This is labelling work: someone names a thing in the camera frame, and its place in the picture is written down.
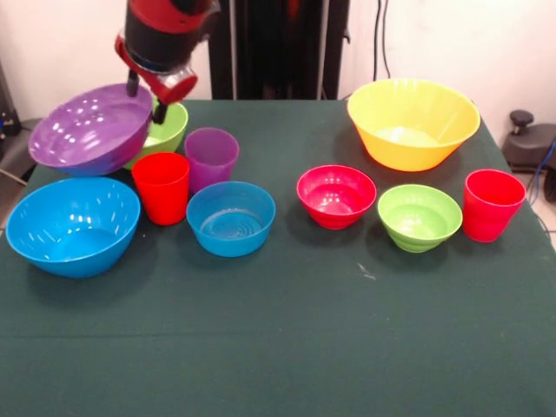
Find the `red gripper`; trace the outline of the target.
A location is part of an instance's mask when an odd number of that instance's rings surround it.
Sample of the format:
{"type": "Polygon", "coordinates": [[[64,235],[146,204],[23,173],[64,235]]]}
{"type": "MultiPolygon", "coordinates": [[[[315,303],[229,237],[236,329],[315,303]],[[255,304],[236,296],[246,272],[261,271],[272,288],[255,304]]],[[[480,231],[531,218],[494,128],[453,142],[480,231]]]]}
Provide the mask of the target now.
{"type": "Polygon", "coordinates": [[[115,50],[129,69],[126,95],[135,97],[138,93],[139,83],[143,80],[156,97],[152,111],[152,122],[154,124],[163,124],[169,107],[167,104],[180,102],[197,84],[198,77],[192,70],[190,63],[180,65],[170,71],[160,72],[147,69],[133,61],[127,51],[123,34],[116,36],[115,50]]]}

